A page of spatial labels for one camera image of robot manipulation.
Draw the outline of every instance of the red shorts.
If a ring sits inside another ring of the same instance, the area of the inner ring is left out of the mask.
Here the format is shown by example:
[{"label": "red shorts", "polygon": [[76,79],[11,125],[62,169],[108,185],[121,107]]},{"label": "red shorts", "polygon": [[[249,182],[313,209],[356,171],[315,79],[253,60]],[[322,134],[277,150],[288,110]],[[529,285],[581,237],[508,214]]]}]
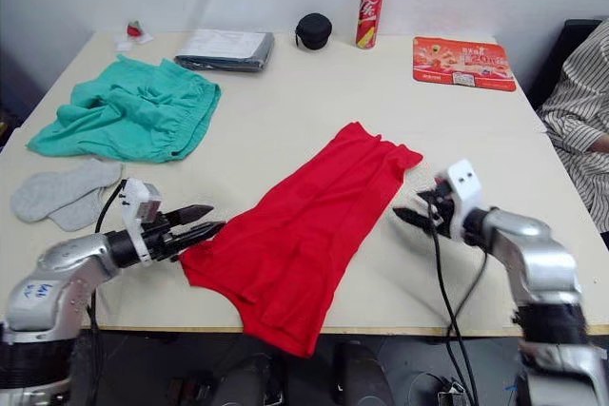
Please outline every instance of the red shorts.
[{"label": "red shorts", "polygon": [[214,240],[181,256],[190,285],[227,297],[244,333],[310,357],[345,268],[421,159],[349,124]]}]

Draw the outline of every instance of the white table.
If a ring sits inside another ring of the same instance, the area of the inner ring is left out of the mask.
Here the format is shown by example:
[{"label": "white table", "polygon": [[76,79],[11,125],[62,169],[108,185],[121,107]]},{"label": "white table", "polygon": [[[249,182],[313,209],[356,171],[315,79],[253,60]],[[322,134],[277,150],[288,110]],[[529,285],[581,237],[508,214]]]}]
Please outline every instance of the white table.
[{"label": "white table", "polygon": [[[164,34],[128,53],[158,64],[171,58],[184,35]],[[575,255],[593,333],[607,333],[604,275],[609,255],[575,188],[520,89],[499,92],[413,81],[411,37],[382,37],[376,48],[356,49],[333,40],[321,52],[296,49],[277,36],[265,72],[209,72],[223,97],[209,132],[185,160],[126,164],[124,177],[154,183],[162,209],[212,203],[209,217],[228,219],[319,151],[350,121],[371,133],[419,150],[423,164],[406,177],[396,197],[405,202],[438,170],[467,157],[478,171],[489,204],[549,223]],[[66,233],[52,221],[26,224],[9,208],[10,195],[29,175],[68,170],[85,158],[48,158],[24,144],[69,102],[74,84],[95,78],[113,61],[111,36],[95,35],[0,155],[0,310],[12,286],[55,242],[92,231]],[[117,208],[104,229],[120,229]],[[443,242],[451,297],[460,296],[481,259],[477,250]],[[215,292],[191,288],[178,264],[134,267],[101,288],[100,323],[108,329],[239,331],[236,310]],[[513,304],[498,262],[462,315],[466,335],[511,335]],[[415,228],[395,223],[387,211],[350,263],[328,313],[326,332],[434,335],[446,324],[431,243]]]}]

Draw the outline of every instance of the soda can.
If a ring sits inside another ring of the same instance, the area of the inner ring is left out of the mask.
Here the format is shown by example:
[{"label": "soda can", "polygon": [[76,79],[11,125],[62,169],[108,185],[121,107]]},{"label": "soda can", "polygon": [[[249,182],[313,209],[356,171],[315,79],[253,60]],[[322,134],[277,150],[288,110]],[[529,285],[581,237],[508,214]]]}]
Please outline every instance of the soda can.
[{"label": "soda can", "polygon": [[360,17],[355,45],[358,48],[372,48],[377,41],[379,18],[383,0],[360,0]]}]

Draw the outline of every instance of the gray sock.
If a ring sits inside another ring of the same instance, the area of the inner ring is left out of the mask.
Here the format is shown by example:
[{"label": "gray sock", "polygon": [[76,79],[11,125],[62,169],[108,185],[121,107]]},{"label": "gray sock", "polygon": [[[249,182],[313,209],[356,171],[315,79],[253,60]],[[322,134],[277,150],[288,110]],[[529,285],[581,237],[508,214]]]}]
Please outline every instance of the gray sock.
[{"label": "gray sock", "polygon": [[[50,213],[76,202],[93,190],[116,183],[121,177],[121,171],[121,163],[106,163],[89,159],[75,170],[64,173],[38,173],[27,178],[12,195],[10,208],[24,222],[40,221]],[[80,209],[81,205],[94,203],[99,206],[99,193],[97,201],[88,197],[84,202],[79,203],[77,208]],[[59,219],[61,221],[72,220],[63,211],[60,212]]]},{"label": "gray sock", "polygon": [[67,204],[49,214],[57,225],[66,230],[73,232],[81,228],[91,225],[97,221],[99,213],[102,212],[102,201],[100,197],[104,189],[98,187],[93,189],[86,196],[81,197],[74,203]]}]

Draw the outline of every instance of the person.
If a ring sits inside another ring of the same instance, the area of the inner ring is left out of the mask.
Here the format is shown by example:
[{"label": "person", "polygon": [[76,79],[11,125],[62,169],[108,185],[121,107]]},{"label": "person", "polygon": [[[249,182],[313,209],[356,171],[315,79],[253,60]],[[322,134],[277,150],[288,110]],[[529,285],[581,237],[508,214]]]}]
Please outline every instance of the person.
[{"label": "person", "polygon": [[609,248],[609,19],[564,62],[538,114]]}]

